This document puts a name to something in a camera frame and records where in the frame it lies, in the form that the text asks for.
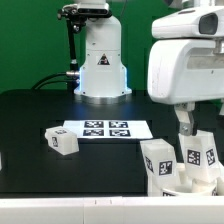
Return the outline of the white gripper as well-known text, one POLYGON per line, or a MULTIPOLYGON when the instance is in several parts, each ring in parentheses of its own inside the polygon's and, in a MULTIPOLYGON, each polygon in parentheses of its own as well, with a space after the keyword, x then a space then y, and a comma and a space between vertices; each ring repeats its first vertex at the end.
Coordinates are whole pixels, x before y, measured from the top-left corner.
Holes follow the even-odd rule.
MULTIPOLYGON (((194 102, 224 98, 224 54, 214 50, 213 40, 199 39, 160 40, 151 48, 149 96, 155 102, 176 104, 181 135, 197 133, 194 102)), ((219 115, 224 116, 224 99, 219 115)))

